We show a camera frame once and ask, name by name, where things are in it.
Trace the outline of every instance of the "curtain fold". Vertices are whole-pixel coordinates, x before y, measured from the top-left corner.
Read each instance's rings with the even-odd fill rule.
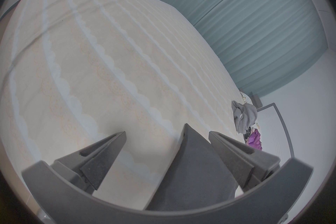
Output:
[[[195,26],[238,88],[264,96],[327,49],[311,0],[162,0]]]

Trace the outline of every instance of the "pile of clothes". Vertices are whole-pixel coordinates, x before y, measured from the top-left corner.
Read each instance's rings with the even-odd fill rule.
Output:
[[[251,127],[257,119],[257,109],[252,104],[240,104],[232,101],[232,110],[236,131],[244,135],[247,145],[262,150],[260,133]]]

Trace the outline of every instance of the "gray towel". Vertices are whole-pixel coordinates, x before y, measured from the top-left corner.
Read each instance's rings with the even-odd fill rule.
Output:
[[[252,104],[240,104],[232,101],[232,110],[236,131],[245,134],[246,130],[255,123],[257,119],[257,109]]]

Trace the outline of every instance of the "bed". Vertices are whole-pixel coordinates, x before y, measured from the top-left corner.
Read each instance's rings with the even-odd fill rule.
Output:
[[[238,141],[242,96],[195,28],[159,0],[21,0],[0,45],[0,136],[17,175],[120,131],[93,195],[144,209],[185,123]]]

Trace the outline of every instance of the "teal curtain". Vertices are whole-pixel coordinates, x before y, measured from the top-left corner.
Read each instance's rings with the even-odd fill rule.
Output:
[[[162,0],[195,26],[238,88],[264,96],[327,49],[311,0]]]

